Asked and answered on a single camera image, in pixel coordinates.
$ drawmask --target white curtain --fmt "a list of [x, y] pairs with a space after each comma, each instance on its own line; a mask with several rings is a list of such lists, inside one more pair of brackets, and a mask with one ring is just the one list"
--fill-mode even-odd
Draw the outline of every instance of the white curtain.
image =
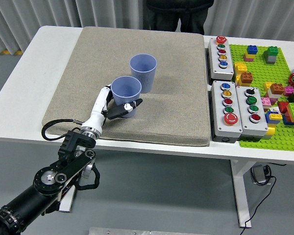
[[[0, 0], [0, 52], [25, 51], [44, 25], [148, 29], [145, 0]], [[206, 35], [294, 41], [294, 0], [215, 0]]]

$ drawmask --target white table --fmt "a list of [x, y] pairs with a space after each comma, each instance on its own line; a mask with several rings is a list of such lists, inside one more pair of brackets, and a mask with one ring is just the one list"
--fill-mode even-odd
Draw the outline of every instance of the white table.
[[[42, 119], [82, 28], [39, 29], [0, 92], [0, 140], [59, 145], [41, 137]], [[209, 36], [205, 36], [205, 47]], [[294, 42], [230, 38], [230, 44], [278, 46], [294, 69]], [[98, 140], [96, 148], [231, 160], [240, 226], [249, 219], [243, 174], [257, 161], [294, 164], [294, 152], [242, 148], [239, 143], [210, 141], [209, 147], [186, 147]]]

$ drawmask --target power adapter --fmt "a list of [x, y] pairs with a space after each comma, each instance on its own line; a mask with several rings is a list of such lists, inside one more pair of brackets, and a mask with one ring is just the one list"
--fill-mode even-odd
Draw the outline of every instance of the power adapter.
[[268, 174], [268, 170], [263, 167], [263, 165], [253, 166], [250, 170], [251, 180], [253, 184], [263, 184], [267, 181], [266, 174]]

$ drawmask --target robotic arm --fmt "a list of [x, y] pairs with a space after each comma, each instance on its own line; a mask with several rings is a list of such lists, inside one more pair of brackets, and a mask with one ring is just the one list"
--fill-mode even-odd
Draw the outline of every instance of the robotic arm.
[[[80, 133], [68, 131], [58, 151], [59, 160], [40, 169], [34, 177], [33, 184], [0, 209], [0, 235], [18, 235], [23, 232], [40, 214], [58, 211], [60, 202], [74, 185], [77, 190], [96, 189], [100, 174], [94, 164], [95, 152], [92, 148], [101, 137], [102, 126], [106, 118], [115, 119], [128, 114], [142, 103], [142, 99], [113, 107], [107, 110], [112, 99], [110, 85], [101, 89], [90, 118], [82, 124]], [[92, 185], [79, 185], [83, 169], [95, 173]]]

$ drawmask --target black pants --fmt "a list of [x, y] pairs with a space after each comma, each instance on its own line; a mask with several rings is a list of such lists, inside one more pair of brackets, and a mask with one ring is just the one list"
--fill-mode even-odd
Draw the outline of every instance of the black pants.
[[151, 30], [175, 32], [181, 19], [181, 32], [204, 35], [204, 23], [208, 9], [194, 13], [155, 13], [147, 8]]

